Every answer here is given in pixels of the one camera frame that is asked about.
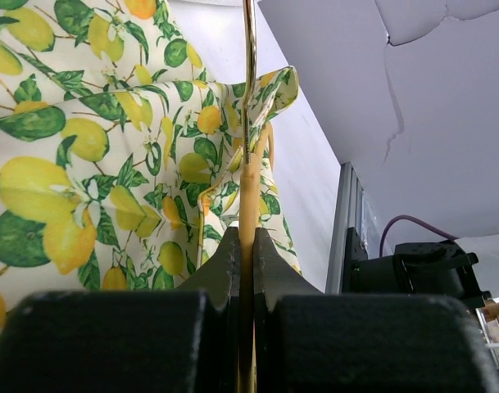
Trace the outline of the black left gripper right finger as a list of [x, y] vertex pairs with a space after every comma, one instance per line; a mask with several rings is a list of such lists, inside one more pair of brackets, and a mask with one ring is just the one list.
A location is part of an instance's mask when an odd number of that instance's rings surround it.
[[499, 371], [458, 300], [325, 295], [263, 228], [253, 264], [259, 392], [499, 392]]

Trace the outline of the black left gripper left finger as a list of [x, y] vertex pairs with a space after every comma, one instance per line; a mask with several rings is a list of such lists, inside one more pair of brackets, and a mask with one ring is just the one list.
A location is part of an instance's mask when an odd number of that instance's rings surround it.
[[172, 290], [27, 296], [0, 337], [0, 392], [234, 392], [238, 230]]

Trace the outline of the yellow clothes hanger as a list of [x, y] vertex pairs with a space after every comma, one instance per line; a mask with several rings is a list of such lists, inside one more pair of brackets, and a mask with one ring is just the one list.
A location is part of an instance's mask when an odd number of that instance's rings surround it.
[[254, 328], [253, 246], [258, 219], [261, 156], [270, 126], [265, 125], [257, 152], [251, 151], [249, 106], [256, 84], [256, 13], [253, 1], [242, 1], [246, 81], [241, 104], [243, 162], [240, 178], [238, 235], [241, 246], [239, 315], [238, 315], [238, 391], [256, 390], [256, 349]]

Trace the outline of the lemon print skirt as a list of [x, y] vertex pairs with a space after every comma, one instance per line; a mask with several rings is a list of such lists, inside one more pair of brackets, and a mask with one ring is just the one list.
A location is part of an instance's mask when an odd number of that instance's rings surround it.
[[257, 225], [297, 269], [271, 120], [291, 66], [215, 80], [166, 1], [0, 1], [0, 335], [37, 291], [167, 290], [238, 223], [241, 110]]

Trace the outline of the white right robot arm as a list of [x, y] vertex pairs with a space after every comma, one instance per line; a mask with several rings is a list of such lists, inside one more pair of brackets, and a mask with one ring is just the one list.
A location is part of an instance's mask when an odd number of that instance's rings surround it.
[[411, 294], [450, 296], [469, 309], [499, 297], [499, 252], [454, 241], [407, 242], [395, 247], [392, 262], [401, 289]]

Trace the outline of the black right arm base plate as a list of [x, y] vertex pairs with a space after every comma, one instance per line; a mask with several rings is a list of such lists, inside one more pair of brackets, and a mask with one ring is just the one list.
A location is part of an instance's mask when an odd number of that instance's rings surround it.
[[370, 259], [355, 228], [347, 230], [341, 293], [397, 293], [392, 256]]

